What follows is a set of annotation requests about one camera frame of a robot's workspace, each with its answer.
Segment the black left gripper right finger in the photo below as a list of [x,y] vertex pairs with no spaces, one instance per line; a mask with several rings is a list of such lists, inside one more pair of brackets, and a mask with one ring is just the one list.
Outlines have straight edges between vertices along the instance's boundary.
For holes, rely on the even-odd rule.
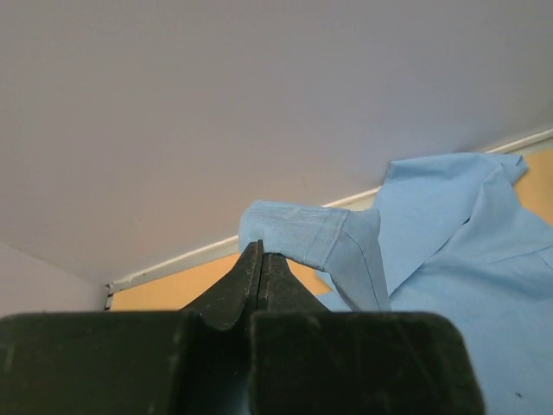
[[426,312],[332,312],[263,258],[251,319],[255,414],[482,414],[465,342]]

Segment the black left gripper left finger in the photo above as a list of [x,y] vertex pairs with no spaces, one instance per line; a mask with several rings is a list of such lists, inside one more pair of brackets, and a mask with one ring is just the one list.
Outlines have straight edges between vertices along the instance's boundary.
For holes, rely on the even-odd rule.
[[247,414],[248,319],[263,245],[186,309],[1,321],[4,414]]

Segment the light blue shirt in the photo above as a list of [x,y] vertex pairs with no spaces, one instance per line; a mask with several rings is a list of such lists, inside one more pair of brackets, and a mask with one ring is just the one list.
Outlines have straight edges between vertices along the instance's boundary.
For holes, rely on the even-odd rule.
[[552,411],[552,228],[521,206],[521,156],[394,161],[364,211],[255,201],[239,244],[317,271],[339,311],[426,311],[461,332],[490,414]]

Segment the aluminium left side rail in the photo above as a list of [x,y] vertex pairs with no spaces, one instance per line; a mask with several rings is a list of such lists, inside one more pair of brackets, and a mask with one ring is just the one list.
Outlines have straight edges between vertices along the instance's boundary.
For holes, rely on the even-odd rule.
[[107,297],[105,300],[104,311],[110,311],[112,302],[113,302],[113,296],[117,292],[117,287],[114,283],[109,283],[106,286],[106,288],[107,288]]

